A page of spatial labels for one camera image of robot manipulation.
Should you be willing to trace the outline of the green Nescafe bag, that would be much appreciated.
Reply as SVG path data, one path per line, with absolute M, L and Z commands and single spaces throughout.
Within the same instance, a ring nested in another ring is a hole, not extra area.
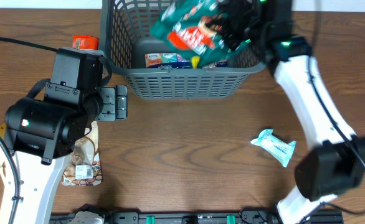
M 250 41 L 237 40 L 225 33 L 230 16 L 222 11 L 223 3 L 216 0 L 173 2 L 158 17 L 150 34 L 185 59 L 198 57 L 198 68 L 233 58 Z

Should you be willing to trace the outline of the beige cookie bag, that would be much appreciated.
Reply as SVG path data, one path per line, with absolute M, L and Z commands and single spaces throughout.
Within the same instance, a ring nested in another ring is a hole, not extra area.
M 102 183 L 99 132 L 96 121 L 85 130 L 84 137 L 75 143 L 68 166 L 62 174 L 64 186 L 95 186 Z
M 4 137 L 5 137 L 6 128 L 7 128 L 7 126 L 6 126 L 5 123 L 3 123 L 3 124 L 0 125 L 0 137 L 2 139 L 4 139 Z

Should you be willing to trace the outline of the Kleenex tissue multipack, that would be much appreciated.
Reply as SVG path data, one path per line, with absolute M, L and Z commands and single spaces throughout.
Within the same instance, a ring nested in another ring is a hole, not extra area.
M 198 68 L 201 58 L 194 56 L 187 60 L 177 53 L 152 53 L 145 55 L 146 68 Z

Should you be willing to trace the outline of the orange spaghetti packet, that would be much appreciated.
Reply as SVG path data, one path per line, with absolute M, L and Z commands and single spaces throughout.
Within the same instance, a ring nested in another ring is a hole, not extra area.
M 99 39 L 90 35 L 74 35 L 72 47 L 78 50 L 97 50 Z

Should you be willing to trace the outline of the grey plastic basket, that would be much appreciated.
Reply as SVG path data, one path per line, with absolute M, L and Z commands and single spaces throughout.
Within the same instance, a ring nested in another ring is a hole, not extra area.
M 182 1 L 103 0 L 99 49 L 112 72 L 121 75 L 136 95 L 147 99 L 224 98 L 265 65 L 249 47 L 227 60 L 226 67 L 146 67 L 145 55 L 168 53 L 168 46 L 149 33 L 159 15 Z

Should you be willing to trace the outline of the teal wet wipes packet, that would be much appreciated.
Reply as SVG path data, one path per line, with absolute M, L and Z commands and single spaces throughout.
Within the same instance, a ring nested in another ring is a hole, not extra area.
M 295 150 L 296 141 L 285 143 L 273 135 L 273 129 L 264 129 L 259 136 L 250 142 L 270 153 L 286 168 Z

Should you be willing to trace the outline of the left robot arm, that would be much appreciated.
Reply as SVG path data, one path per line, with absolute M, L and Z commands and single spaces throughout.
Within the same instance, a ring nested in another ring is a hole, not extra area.
M 4 192 L 0 223 L 48 223 L 75 143 L 95 121 L 127 117 L 127 89 L 109 86 L 100 50 L 61 48 L 49 79 L 9 107 L 0 134 Z

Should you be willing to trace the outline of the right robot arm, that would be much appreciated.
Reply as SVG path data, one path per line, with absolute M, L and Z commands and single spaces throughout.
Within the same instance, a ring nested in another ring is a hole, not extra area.
M 282 87 L 303 128 L 308 155 L 295 187 L 267 215 L 268 223 L 309 223 L 324 206 L 365 177 L 365 136 L 357 136 L 333 103 L 313 56 L 314 42 L 293 33 L 292 2 L 219 1 L 220 34 L 235 50 L 249 41 Z

